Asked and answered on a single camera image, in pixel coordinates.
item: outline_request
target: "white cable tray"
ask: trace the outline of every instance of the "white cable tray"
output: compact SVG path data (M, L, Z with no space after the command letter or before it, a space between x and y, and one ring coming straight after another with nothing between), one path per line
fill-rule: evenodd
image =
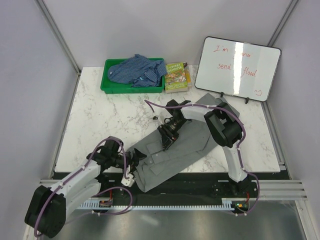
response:
M107 202L109 199L88 199L81 204L77 209L79 210L123 210L127 206L101 206L102 201ZM232 211L232 202L230 200L223 200L222 205L180 205L180 206L132 206L130 210L214 210L214 211Z

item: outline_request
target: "black whiteboard frame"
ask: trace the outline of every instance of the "black whiteboard frame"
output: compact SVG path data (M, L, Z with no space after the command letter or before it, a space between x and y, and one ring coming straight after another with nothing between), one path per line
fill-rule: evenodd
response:
M272 78L272 81L271 81L271 85L270 85L270 88L269 88L269 91L268 91L268 95L266 96L266 100L265 101L259 101L259 100L255 100L255 99L250 99L248 97L244 97L244 96L236 96L236 95L232 95L232 94L227 94L227 93L223 93L224 95L228 95L228 96L233 96L233 97L237 97L237 98L241 98L241 99L250 99L252 101L258 101L258 102L266 102L269 98L269 94L270 94L270 91L271 91L271 87L272 87L272 84L274 82L274 79L275 79L275 76L276 76L276 72L277 72L277 69L278 69L278 65L279 65L279 62L280 62L280 58L281 58L281 55L282 55L282 50L278 47L273 47L273 46L265 46L265 45L260 45L260 44L253 44L253 43L249 43L249 42L242 42L242 41L236 41L236 40L230 40L230 39L225 39L225 38L220 38L220 37L214 37L214 36L207 36L204 41L203 41L203 46L202 46L202 50L201 50L201 56L200 56L200 60L199 60L199 67L200 67L200 63L201 63L201 58L202 58L202 54L204 52L204 47L205 47L205 42L206 42L206 39L219 39L219 40L225 40L225 41L230 41L230 42L235 42L235 43L242 43L242 44L249 44L249 45L255 45L255 46L260 46L260 47L265 47L265 48L270 48L270 49L278 49L280 51L280 55L279 55L279 58L278 58L278 62L276 63L276 66L275 66L275 70L274 70L274 75L273 75L273 78ZM200 90L205 90L205 91L209 91L209 92L213 92L213 93L218 93L220 94L221 92L219 91L212 91L212 90L208 90L208 89L204 89L204 88L199 88L196 86L196 83L197 83L197 76L198 76L198 71L199 71L199 67L196 71L196 76L195 76L195 80L194 80L194 87L196 89L200 89Z

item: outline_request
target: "floor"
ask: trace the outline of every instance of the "floor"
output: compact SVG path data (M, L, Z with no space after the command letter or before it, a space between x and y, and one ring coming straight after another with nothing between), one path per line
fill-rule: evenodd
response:
M74 212L76 217L83 211ZM54 240L306 240L295 203L261 201L248 216L222 211L133 210L87 215Z

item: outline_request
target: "whiteboard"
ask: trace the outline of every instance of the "whiteboard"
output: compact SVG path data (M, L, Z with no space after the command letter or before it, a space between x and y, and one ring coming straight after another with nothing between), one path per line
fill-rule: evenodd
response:
M279 48L207 37L194 85L198 89L264 102L280 55Z

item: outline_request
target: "blue plaid cloth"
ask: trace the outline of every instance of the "blue plaid cloth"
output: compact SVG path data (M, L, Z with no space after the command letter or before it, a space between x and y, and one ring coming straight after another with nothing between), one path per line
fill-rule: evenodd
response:
M135 54L108 70L110 81L119 84L131 84L132 87L157 87L161 77L167 73L163 60L151 61L148 58Z

